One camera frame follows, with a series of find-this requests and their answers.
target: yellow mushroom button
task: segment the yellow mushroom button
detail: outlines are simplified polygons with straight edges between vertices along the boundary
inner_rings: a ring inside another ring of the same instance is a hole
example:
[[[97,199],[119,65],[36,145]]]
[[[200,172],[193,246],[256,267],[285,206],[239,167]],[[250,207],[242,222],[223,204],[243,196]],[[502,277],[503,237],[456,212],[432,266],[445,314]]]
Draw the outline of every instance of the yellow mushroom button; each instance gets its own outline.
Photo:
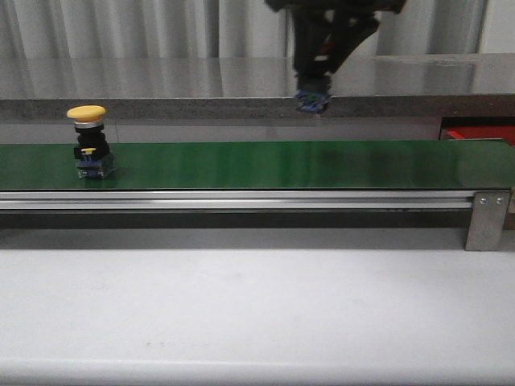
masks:
[[[69,109],[66,116],[75,122],[95,122],[102,118],[106,110],[102,106],[85,105]]]
[[[93,154],[93,151],[95,151],[96,149],[96,147],[87,147],[85,149],[80,149],[80,151],[86,155],[91,155]]]

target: white table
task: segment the white table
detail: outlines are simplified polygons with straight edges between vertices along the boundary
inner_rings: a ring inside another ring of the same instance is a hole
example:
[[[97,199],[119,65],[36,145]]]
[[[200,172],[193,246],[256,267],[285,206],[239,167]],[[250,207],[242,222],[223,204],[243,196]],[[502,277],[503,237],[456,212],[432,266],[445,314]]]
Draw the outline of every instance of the white table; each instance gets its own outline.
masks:
[[[515,232],[0,231],[0,384],[514,384]]]

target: metal table leg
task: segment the metal table leg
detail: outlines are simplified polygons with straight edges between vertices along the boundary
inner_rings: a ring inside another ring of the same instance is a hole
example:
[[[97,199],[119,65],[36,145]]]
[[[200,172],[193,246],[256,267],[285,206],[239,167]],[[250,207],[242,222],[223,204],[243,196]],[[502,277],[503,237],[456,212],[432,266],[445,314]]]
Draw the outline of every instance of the metal table leg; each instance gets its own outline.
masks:
[[[510,191],[479,191],[474,196],[465,249],[494,251],[501,241]]]

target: conveyor belt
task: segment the conveyor belt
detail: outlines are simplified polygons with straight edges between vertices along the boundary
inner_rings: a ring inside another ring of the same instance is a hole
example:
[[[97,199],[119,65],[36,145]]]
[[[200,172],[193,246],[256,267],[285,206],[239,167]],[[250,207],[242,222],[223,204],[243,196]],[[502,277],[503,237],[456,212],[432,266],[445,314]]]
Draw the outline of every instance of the conveyor belt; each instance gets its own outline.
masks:
[[[501,141],[113,144],[106,180],[78,179],[72,148],[0,146],[0,214],[473,209],[492,245],[515,187]]]

